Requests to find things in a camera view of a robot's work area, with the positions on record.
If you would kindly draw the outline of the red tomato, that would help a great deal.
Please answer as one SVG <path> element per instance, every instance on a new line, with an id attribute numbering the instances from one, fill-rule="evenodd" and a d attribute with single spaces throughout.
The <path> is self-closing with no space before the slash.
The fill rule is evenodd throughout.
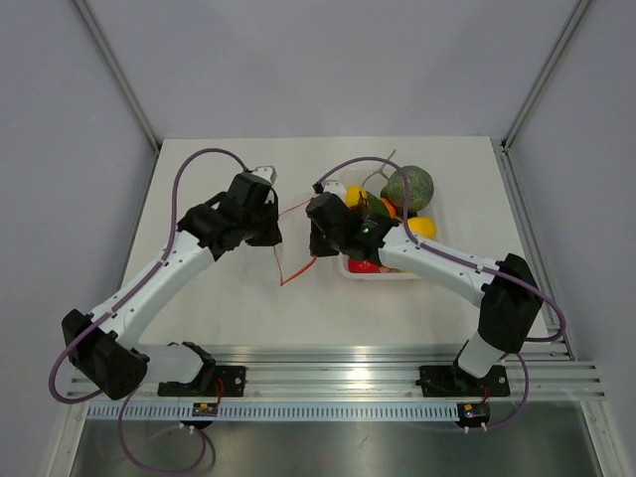
<path id="1" fill-rule="evenodd" d="M 348 259 L 348 271 L 357 274 L 374 274 L 380 272 L 380 267 L 367 260 Z"/>

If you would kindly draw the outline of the green netted melon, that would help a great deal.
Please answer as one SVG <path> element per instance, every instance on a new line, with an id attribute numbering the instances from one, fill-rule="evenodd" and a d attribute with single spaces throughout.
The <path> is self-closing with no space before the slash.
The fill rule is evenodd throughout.
<path id="1" fill-rule="evenodd" d="M 393 172 L 386 189 L 387 198 L 398 208 L 403 206 L 405 197 L 408 197 L 408 210 L 411 213 L 425 209 L 434 196 L 432 176 L 415 165 L 403 166 L 400 172 Z"/>

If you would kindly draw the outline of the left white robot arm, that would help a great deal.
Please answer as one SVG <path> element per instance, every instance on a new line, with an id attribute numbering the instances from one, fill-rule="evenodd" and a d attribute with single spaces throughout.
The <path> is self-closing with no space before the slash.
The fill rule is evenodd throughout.
<path id="1" fill-rule="evenodd" d="M 173 223 L 167 245 L 125 287 L 87 314 L 67 314 L 67 358 L 101 393 L 119 400 L 141 384 L 150 359 L 139 338 L 187 283 L 242 243 L 280 243 L 275 180 L 272 166 L 235 175 L 227 190 Z"/>

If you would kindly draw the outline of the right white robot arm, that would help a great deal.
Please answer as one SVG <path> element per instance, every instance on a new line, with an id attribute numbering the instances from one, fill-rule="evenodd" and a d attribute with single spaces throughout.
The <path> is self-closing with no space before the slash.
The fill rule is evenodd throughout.
<path id="1" fill-rule="evenodd" d="M 410 227 L 377 213 L 357 213 L 333 193 L 305 209 L 311 250 L 341 253 L 399 269 L 450 290 L 479 309 L 477 331 L 454 359 L 447 379 L 462 395 L 486 385 L 493 366 L 521 351 L 544 304 L 526 261 L 515 254 L 489 260 L 420 238 Z"/>

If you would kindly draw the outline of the yellow lemon front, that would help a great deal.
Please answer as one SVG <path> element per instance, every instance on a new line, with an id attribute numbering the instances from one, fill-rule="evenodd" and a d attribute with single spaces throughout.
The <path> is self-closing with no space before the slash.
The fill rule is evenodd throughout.
<path id="1" fill-rule="evenodd" d="M 434 239 L 437 234 L 435 221 L 430 217 L 412 217 L 407 220 L 410 231 L 426 239 Z"/>

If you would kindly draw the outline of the clear zip top bag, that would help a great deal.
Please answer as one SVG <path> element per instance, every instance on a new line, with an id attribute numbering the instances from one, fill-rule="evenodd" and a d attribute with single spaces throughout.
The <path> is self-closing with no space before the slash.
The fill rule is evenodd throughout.
<path id="1" fill-rule="evenodd" d="M 279 223 L 283 225 L 282 239 L 279 244 L 272 247 L 279 287 L 297 280 L 316 263 L 315 255 L 300 248 L 300 231 L 297 227 L 299 222 L 289 218 L 289 215 L 294 216 L 309 202 L 310 198 L 307 198 L 279 213 Z"/>

